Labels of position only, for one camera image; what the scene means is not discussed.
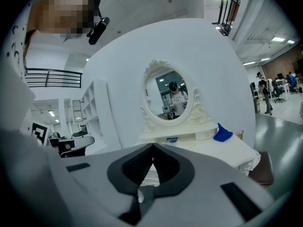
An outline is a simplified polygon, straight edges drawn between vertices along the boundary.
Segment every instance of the black rectangular slot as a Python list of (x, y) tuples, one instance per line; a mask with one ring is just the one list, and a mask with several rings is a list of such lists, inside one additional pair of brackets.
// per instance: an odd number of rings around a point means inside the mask
[(90, 164), (88, 164), (88, 163), (80, 163), (80, 164), (76, 164), (73, 166), (67, 166), (66, 169), (68, 170), (68, 172), (73, 172), (73, 171), (78, 171), (78, 170), (84, 169), (89, 166), (90, 166)]
[(248, 196), (245, 195), (245, 193), (241, 191), (236, 184), (224, 184), (221, 185), (221, 188), (246, 221), (251, 220), (261, 213), (261, 210), (248, 198)]

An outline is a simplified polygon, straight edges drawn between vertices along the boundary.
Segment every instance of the white floor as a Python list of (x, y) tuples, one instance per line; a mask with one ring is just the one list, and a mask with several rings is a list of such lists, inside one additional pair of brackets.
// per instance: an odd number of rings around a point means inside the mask
[[(285, 93), (283, 93), (280, 98), (285, 99)], [(273, 111), (272, 111), (272, 116), (269, 114), (266, 114), (269, 117), (275, 117), (278, 119), (290, 121), (293, 123), (297, 123), (302, 125), (303, 120), (299, 115), (299, 110), (300, 110), (300, 105), (301, 101), (303, 100), (303, 93), (297, 93), (297, 94), (292, 94), (289, 96), (288, 101), (283, 101), (275, 103), (274, 101), (270, 102)], [(263, 101), (263, 99), (260, 100), (260, 109), (261, 109), (261, 114), (264, 114), (266, 111), (266, 103)]]

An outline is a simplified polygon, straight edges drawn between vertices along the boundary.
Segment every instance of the glossy floor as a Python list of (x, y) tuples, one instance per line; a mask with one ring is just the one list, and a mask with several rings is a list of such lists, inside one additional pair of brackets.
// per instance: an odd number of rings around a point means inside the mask
[[(299, 115), (301, 101), (303, 100), (303, 93), (292, 94), (289, 96), (288, 101), (271, 102), (273, 107), (272, 116), (274, 118), (283, 119), (297, 124), (303, 124), (303, 120)], [(266, 111), (266, 103), (262, 99), (260, 100), (261, 114)]]
[(270, 153), (275, 176), (268, 190), (272, 196), (277, 199), (291, 191), (303, 166), (303, 126), (256, 114), (254, 149)]

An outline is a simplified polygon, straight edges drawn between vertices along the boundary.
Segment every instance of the white curved wall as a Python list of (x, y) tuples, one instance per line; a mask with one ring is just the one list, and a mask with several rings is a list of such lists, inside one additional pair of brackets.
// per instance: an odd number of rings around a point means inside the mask
[(153, 59), (178, 65), (199, 88), (202, 104), (213, 121), (235, 133), (244, 130), (244, 141), (253, 147), (255, 114), (243, 65), (213, 25), (204, 19), (185, 18), (123, 35), (93, 55), (83, 71), (84, 88), (94, 78), (107, 81), (123, 148), (132, 146), (143, 133), (143, 95), (139, 90), (145, 68)]

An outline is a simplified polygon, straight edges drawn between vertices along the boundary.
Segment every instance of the oval mirror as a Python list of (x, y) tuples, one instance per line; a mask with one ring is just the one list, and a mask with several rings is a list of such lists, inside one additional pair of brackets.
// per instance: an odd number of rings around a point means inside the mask
[(146, 80), (145, 99), (157, 117), (163, 120), (177, 119), (187, 106), (186, 82), (177, 72), (158, 68)]

